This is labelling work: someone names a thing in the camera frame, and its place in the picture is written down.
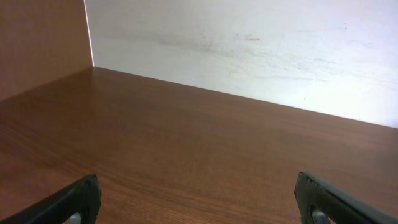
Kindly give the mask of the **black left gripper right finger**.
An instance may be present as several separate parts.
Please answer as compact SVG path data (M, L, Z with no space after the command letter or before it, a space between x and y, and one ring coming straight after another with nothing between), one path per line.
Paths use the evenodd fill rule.
M311 223L397 223L387 215L308 172L300 172L294 190L300 221Z

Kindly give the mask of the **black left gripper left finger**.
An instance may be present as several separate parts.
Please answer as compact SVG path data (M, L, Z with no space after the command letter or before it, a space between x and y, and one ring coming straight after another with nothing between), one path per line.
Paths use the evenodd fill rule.
M94 224L100 207L100 183L97 175L90 174L2 220L1 224L59 224L76 213L81 223Z

